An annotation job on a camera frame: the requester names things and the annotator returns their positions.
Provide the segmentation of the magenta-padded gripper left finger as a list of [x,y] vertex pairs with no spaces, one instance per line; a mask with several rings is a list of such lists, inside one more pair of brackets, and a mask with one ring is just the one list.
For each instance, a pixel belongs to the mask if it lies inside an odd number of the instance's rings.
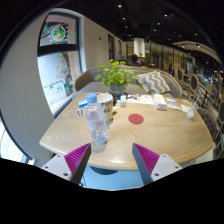
[[42,169],[72,183],[79,184],[91,154],[87,143],[66,155],[57,154]]

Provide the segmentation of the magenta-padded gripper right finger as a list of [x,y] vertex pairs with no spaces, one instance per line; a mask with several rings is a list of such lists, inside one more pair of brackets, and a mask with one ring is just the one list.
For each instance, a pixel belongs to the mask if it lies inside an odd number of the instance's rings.
[[158,155],[136,143],[133,144],[132,154],[145,185],[182,169],[182,167],[167,154]]

